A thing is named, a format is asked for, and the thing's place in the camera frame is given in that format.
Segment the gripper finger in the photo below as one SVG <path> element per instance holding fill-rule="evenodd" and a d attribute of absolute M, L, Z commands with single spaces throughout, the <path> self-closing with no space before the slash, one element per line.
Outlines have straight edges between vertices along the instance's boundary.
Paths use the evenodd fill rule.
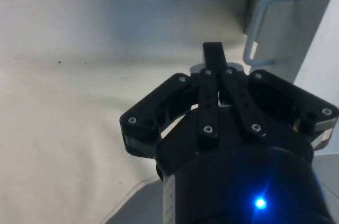
<path fill-rule="evenodd" d="M 194 128 L 200 149 L 218 141 L 217 67 L 220 42 L 203 44 L 204 68 L 190 76 L 177 73 L 151 91 L 120 117 L 126 151 L 137 157 L 155 158 L 161 133 L 178 117 L 198 105 Z"/>

